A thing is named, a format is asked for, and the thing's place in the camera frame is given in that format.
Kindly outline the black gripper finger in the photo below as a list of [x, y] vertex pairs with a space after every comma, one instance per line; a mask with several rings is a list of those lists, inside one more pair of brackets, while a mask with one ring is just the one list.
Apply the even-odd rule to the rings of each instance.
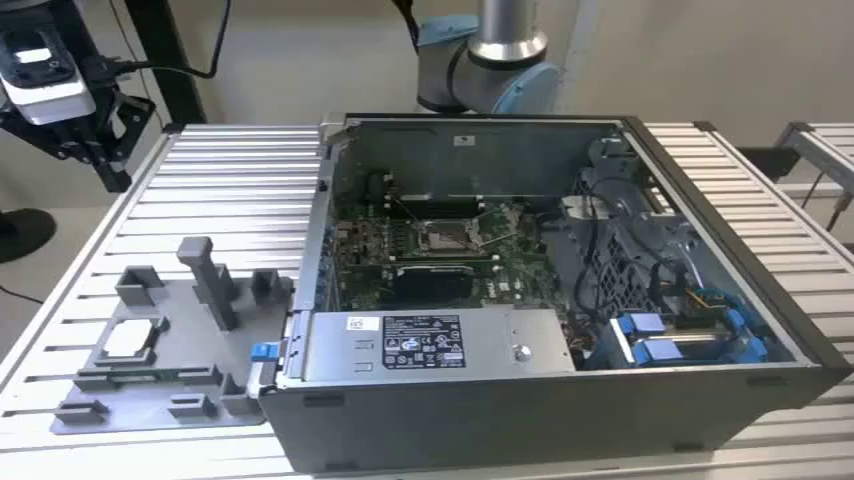
[[75, 159], [88, 165], [106, 190], [114, 192], [111, 120], [92, 114], [46, 125], [34, 125], [20, 113], [3, 113], [2, 129], [50, 156], [60, 160]]
[[120, 135], [114, 135], [108, 147], [110, 170], [106, 187], [111, 193], [124, 193], [131, 186], [127, 164], [155, 111], [155, 103], [150, 99], [124, 94], [118, 96], [115, 115], [124, 131]]

